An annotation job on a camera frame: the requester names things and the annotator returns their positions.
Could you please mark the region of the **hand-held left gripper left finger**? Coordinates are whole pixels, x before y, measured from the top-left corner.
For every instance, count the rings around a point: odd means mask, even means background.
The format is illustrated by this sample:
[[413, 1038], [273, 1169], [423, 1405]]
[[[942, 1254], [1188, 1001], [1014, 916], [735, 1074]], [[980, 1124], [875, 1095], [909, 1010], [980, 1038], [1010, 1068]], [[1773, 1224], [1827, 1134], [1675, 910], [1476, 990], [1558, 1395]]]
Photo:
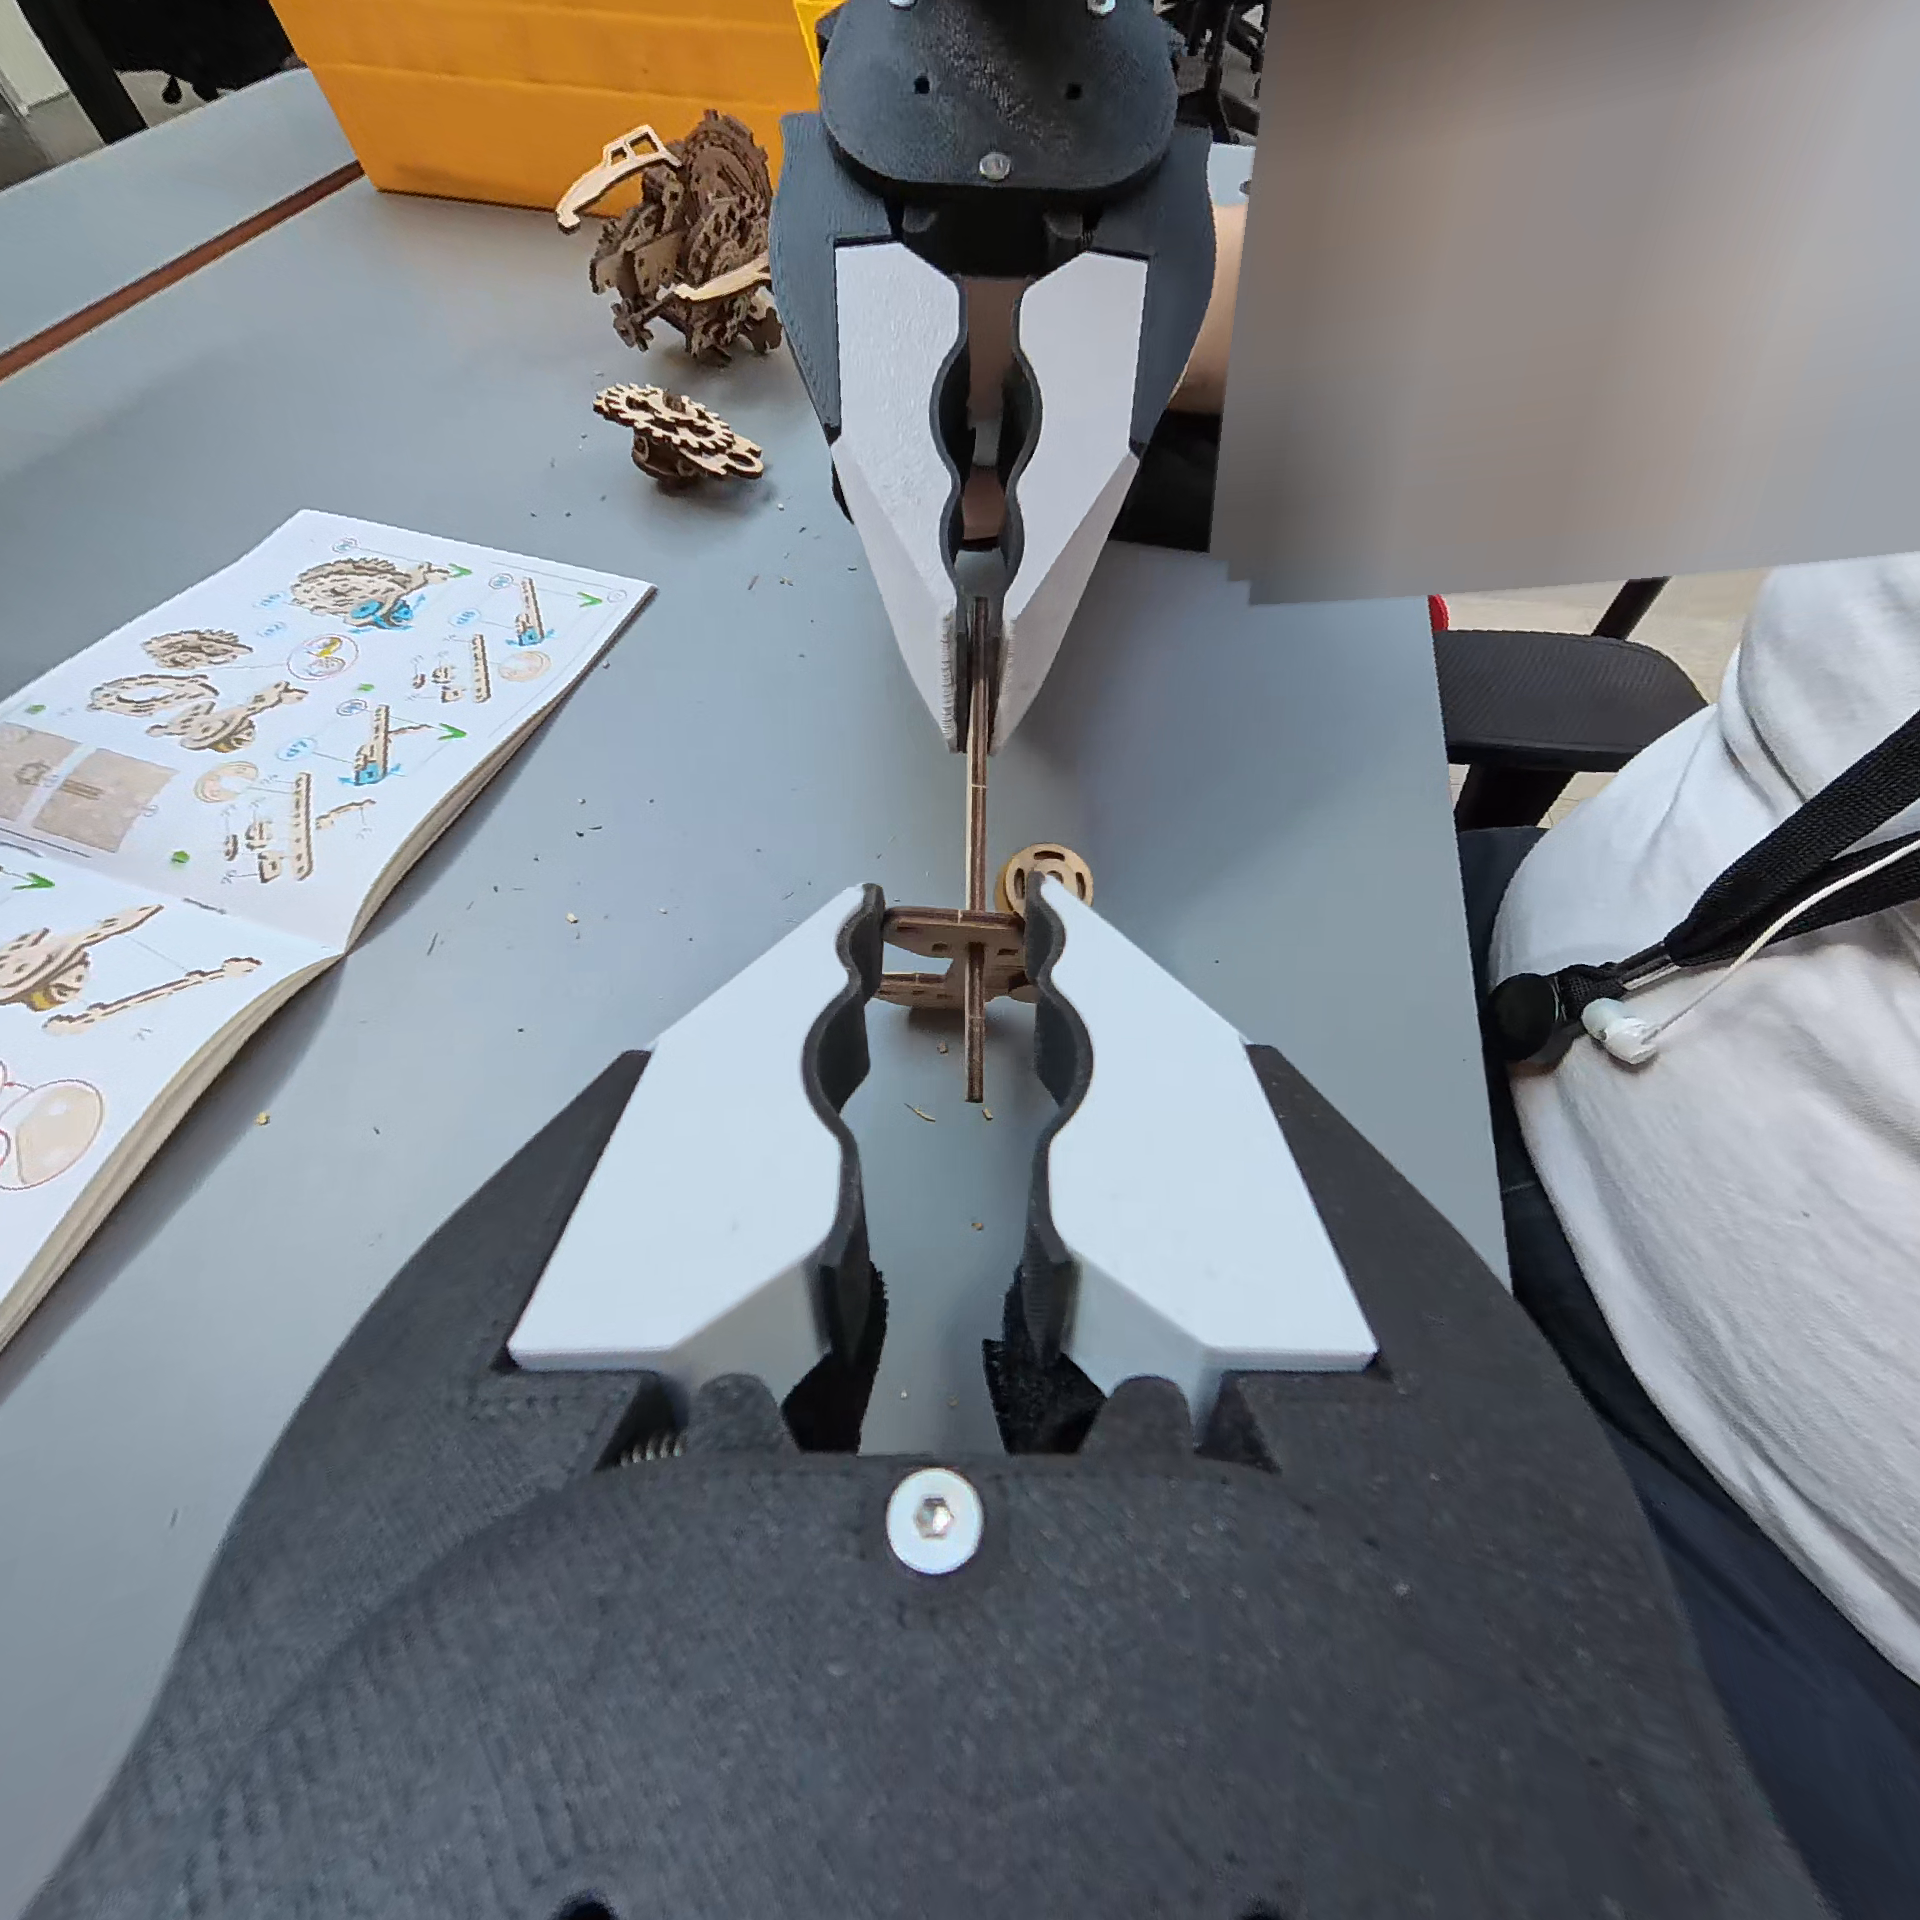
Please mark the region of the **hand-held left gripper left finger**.
[[649, 1045], [506, 1351], [524, 1371], [728, 1373], [787, 1397], [852, 1366], [875, 1273], [846, 1103], [886, 899], [852, 883]]

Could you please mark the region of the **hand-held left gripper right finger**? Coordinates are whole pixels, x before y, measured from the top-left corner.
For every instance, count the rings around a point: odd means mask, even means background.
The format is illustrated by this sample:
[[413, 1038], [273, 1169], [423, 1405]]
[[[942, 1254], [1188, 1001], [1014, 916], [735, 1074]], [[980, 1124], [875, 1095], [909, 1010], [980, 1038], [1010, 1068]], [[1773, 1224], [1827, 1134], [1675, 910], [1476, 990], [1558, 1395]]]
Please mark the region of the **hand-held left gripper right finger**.
[[1067, 882], [1026, 899], [1037, 1140], [1021, 1322], [1101, 1395], [1164, 1380], [1359, 1373], [1380, 1344], [1242, 1032]]

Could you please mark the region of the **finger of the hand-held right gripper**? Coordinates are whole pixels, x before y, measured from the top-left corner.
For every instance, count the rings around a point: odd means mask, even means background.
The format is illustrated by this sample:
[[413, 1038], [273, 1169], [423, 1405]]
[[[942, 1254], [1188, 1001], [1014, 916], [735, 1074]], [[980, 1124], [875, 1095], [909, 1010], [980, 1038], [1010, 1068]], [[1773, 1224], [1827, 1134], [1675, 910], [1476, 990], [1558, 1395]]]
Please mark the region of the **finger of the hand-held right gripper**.
[[832, 470], [900, 657], [943, 744], [963, 748], [965, 615], [953, 578], [962, 477], [942, 402], [963, 368], [960, 284], [900, 241], [832, 253]]
[[1139, 257], [1081, 251], [1027, 285], [1016, 308], [1029, 423], [1006, 493], [994, 751], [1039, 694], [1139, 470], [1131, 426], [1144, 295]]

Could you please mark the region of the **small wooden plate with holes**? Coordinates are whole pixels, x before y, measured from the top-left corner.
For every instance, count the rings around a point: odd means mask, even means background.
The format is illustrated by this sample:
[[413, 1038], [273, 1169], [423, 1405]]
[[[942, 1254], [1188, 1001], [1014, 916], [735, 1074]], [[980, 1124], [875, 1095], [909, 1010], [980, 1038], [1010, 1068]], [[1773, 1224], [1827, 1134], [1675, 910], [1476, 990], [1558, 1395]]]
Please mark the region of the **small wooden plate with holes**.
[[1034, 1003], [1037, 990], [1026, 974], [1026, 925], [1019, 913], [963, 908], [890, 906], [881, 917], [881, 946], [939, 961], [939, 972], [883, 972], [875, 997], [916, 1011], [965, 1010], [965, 956], [981, 946], [981, 1000], [1011, 997]]

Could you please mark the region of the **thin wooden strip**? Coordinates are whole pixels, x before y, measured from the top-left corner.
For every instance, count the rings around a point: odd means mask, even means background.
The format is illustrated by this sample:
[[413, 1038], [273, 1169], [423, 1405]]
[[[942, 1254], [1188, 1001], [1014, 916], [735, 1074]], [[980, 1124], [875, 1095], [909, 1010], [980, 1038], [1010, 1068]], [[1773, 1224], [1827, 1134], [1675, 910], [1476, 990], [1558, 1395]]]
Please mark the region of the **thin wooden strip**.
[[[995, 604], [983, 591], [967, 595], [967, 634], [963, 650], [963, 719], [962, 746], [965, 753], [963, 791], [963, 912], [987, 912], [987, 791], [990, 753], [994, 731], [994, 666], [995, 666]], [[963, 1097], [978, 1105], [986, 1092], [987, 1045], [987, 950], [970, 941], [962, 958], [962, 1020], [963, 1020]]]

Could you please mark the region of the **person's right forearm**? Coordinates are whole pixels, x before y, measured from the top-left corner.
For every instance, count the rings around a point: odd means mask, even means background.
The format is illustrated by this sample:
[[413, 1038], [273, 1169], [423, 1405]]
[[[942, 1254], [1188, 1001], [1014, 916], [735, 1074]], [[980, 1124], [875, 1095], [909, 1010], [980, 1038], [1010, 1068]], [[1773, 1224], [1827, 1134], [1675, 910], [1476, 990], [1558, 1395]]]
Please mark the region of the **person's right forearm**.
[[1246, 213], [1246, 197], [1212, 208], [1212, 291], [1179, 387], [1201, 417], [1217, 417], [1226, 404]]

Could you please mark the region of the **large wooden model mechanism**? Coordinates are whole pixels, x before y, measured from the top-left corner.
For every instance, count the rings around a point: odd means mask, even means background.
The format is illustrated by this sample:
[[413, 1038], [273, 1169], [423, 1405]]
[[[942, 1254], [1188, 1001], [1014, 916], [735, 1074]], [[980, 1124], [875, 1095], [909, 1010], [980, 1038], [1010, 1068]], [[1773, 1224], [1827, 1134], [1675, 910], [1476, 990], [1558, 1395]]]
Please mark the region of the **large wooden model mechanism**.
[[587, 260], [587, 284], [610, 294], [618, 337], [642, 352], [657, 324], [674, 327], [700, 364], [726, 366], [731, 347], [768, 356], [783, 327], [771, 295], [773, 184], [756, 134], [707, 108], [681, 137], [640, 123], [602, 147], [555, 201], [555, 225], [574, 231], [614, 185], [638, 182], [626, 212], [606, 218]]

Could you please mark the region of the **small wooden gear assembly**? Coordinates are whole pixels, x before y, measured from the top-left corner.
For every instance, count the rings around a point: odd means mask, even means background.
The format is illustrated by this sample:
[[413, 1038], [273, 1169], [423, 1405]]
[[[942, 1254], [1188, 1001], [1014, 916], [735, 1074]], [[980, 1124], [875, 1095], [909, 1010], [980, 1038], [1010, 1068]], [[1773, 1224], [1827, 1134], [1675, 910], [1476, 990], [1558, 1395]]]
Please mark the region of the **small wooden gear assembly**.
[[632, 463], [663, 491], [764, 476], [764, 451], [695, 397], [619, 381], [591, 397], [591, 410], [632, 432]]

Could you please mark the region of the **round wooden disc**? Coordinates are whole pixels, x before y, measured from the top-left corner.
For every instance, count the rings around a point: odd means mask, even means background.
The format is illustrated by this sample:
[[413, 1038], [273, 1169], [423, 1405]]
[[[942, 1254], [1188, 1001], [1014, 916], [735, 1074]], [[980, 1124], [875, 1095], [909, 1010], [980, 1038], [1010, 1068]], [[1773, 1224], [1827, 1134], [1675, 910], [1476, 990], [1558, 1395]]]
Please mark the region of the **round wooden disc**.
[[995, 876], [995, 908], [1002, 913], [1026, 917], [1029, 894], [1044, 879], [1054, 879], [1075, 899], [1091, 903], [1091, 865], [1059, 842], [1036, 842], [1011, 854]]

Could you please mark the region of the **yellow box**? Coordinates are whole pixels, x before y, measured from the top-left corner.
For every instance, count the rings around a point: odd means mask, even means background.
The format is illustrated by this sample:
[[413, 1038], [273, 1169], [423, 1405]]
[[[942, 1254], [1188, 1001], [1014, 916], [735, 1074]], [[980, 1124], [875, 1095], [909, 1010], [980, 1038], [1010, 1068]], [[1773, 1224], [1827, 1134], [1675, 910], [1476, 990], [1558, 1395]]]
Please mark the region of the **yellow box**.
[[616, 136], [742, 119], [771, 166], [817, 88], [792, 2], [275, 2], [379, 190], [551, 209]]

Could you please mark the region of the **black office chair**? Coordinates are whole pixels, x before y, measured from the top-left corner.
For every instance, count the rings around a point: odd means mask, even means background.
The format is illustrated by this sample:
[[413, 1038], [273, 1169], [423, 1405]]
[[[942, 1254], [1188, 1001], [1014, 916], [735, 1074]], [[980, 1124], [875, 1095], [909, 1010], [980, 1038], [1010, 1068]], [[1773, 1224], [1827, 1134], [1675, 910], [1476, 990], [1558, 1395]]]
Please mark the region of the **black office chair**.
[[1627, 580], [1588, 634], [1472, 630], [1427, 595], [1457, 831], [1537, 826], [1578, 773], [1616, 773], [1705, 707], [1680, 663], [1633, 640], [1667, 578]]

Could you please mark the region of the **assembly instruction booklet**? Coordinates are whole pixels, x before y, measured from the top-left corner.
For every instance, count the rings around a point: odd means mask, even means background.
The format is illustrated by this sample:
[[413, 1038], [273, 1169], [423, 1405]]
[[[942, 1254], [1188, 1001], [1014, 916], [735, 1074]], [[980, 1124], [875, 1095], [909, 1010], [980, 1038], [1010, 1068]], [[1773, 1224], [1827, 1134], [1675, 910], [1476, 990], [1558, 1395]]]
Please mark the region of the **assembly instruction booklet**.
[[1, 703], [1, 1342], [657, 585], [303, 510]]

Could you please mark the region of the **person's white shirt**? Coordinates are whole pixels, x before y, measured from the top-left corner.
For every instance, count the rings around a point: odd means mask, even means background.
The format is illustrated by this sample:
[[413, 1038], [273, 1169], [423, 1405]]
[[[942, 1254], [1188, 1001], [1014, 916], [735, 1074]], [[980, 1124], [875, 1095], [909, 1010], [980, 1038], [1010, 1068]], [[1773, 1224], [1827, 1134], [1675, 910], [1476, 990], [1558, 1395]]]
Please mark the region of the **person's white shirt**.
[[[1917, 557], [1773, 569], [1716, 705], [1522, 857], [1498, 977], [1612, 961], [1916, 713]], [[1575, 1038], [1518, 1126], [1625, 1363], [1903, 1677], [1917, 1577], [1916, 903], [1793, 936], [1638, 1068]]]

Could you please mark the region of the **background black chair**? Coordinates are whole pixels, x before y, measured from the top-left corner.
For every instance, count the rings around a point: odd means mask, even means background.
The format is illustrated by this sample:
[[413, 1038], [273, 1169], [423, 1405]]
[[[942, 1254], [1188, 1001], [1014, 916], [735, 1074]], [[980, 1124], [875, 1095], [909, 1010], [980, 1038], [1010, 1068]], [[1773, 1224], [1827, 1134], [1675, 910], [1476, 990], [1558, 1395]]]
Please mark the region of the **background black chair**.
[[158, 73], [160, 98], [213, 102], [305, 64], [270, 2], [19, 2], [27, 44], [52, 65], [54, 93], [75, 102], [105, 143], [146, 132], [126, 73]]

